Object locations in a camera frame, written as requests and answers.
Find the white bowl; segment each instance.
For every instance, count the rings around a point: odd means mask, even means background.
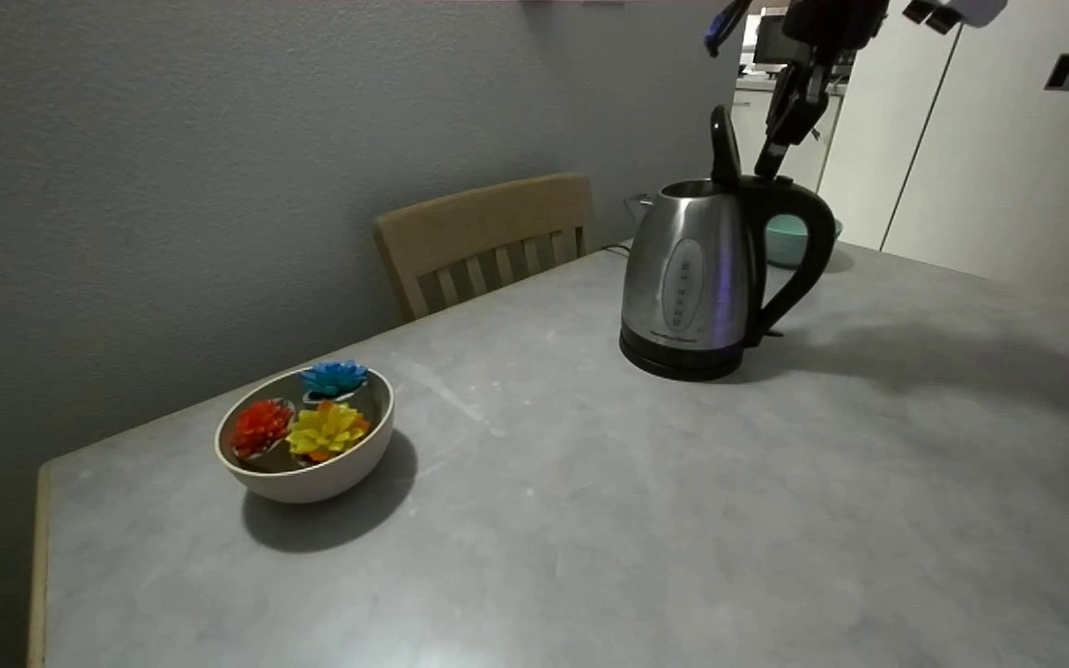
[[[353,489],[362,475],[372,475],[388,446],[392,434],[392,390],[388,381],[366,366],[366,381],[349,395],[349,404],[355,404],[376,425],[372,434],[362,434],[353,449],[344,449],[343,455],[330,455],[324,463],[309,463],[309,467],[293,467],[293,472],[257,472],[245,467],[242,458],[231,455],[231,437],[234,437],[234,415],[254,404],[254,402],[267,402],[267,395],[284,395],[284,402],[302,402],[303,395],[303,376],[277,376],[271,381],[262,381],[260,390],[254,390],[249,395],[242,395],[223,421],[214,425],[210,437],[210,451],[218,455],[218,463],[254,492],[277,499],[277,505],[310,505],[324,498],[338,498],[344,489]]]

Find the gray wall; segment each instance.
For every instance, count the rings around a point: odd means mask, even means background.
[[[0,2],[0,664],[42,458],[397,324],[372,214],[704,169],[718,2]]]

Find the kettle base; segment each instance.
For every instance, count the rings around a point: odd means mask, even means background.
[[[620,327],[620,353],[651,376],[666,378],[719,378],[744,362],[744,350],[669,350]]]

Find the table surface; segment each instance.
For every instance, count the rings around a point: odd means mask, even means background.
[[[397,384],[353,492],[210,455],[242,390],[42,467],[33,653],[205,664],[1069,664],[1069,303],[840,247],[722,381],[615,350],[594,253],[338,350]]]

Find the chair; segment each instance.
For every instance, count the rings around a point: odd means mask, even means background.
[[[591,181],[541,175],[419,201],[376,217],[408,319],[588,253]]]

